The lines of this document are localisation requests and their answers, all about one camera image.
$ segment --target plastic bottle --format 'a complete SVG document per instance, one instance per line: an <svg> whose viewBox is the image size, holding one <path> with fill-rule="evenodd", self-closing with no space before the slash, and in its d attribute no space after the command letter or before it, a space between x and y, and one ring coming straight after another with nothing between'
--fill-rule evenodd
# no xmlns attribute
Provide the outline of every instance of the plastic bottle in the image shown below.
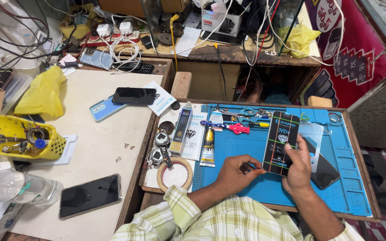
<svg viewBox="0 0 386 241"><path fill-rule="evenodd" d="M62 183L13 170L0 171L0 202L51 205L61 197Z"/></svg>

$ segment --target red power strip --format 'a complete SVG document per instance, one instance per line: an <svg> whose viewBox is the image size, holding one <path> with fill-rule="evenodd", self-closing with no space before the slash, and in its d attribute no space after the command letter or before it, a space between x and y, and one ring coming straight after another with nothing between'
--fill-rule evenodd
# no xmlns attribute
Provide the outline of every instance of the red power strip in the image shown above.
<svg viewBox="0 0 386 241"><path fill-rule="evenodd" d="M107 41L109 44L112 44L114 41L120 39L120 34L112 34L110 36L103 37L105 41ZM139 31L133 31L133 33L130 36L127 36L127 39L134 41L135 43L139 42L141 39L141 35L139 34ZM80 42L80 45L83 47L86 40ZM125 44L130 43L127 41L120 41L119 44ZM93 37L90 35L89 39L86 42L86 47L97 47L97 46L108 46L100 37Z"/></svg>

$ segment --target yellow plastic bag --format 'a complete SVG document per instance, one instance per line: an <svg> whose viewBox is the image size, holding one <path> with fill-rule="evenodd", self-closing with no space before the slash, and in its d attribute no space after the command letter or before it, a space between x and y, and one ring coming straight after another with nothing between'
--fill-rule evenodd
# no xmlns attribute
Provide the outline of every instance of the yellow plastic bag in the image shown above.
<svg viewBox="0 0 386 241"><path fill-rule="evenodd" d="M31 87L20 99L15 114L48 113L51 116L62 116L63 109L59 99L59 87L67 78L58 66L49 68L31 82Z"/></svg>
<svg viewBox="0 0 386 241"><path fill-rule="evenodd" d="M290 29L290 26L280 28L278 31L278 36L280 36L281 39L285 39L289 29ZM288 36L288 39L285 45L291 49L299 50L309 54L310 42L316 39L320 33L321 33L320 31L311 30L306 25L299 24L291 30L290 36ZM290 52L290 50L284 47L282 52ZM290 54L295 58L306 57L305 54L302 54L296 51L291 51Z"/></svg>

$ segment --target plaid shirt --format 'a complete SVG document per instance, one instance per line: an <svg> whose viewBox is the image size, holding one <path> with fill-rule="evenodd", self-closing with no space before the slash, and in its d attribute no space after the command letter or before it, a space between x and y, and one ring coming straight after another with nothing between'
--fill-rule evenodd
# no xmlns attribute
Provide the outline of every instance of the plaid shirt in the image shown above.
<svg viewBox="0 0 386 241"><path fill-rule="evenodd" d="M186 189L172 186L164 200L135 214L111 240L314 240L310 234L303 238L287 212L268 209L249 197L231 195L203 213ZM345 230L332 240L363 240L344 224Z"/></svg>

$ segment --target shirt sleeve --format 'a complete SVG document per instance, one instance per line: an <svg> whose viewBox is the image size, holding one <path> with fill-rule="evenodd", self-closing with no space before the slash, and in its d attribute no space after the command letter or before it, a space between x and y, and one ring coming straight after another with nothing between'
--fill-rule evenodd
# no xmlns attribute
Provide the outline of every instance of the shirt sleeve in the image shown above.
<svg viewBox="0 0 386 241"><path fill-rule="evenodd" d="M132 222L117 229L111 240L164 241L172 235L177 238L201 216L200 209L187 197L184 188L170 187L164 200L135 214Z"/></svg>
<svg viewBox="0 0 386 241"><path fill-rule="evenodd" d="M329 241L364 241L362 236L347 222L344 222L345 229L336 238L330 239ZM304 241L314 241L312 234L308 234Z"/></svg>

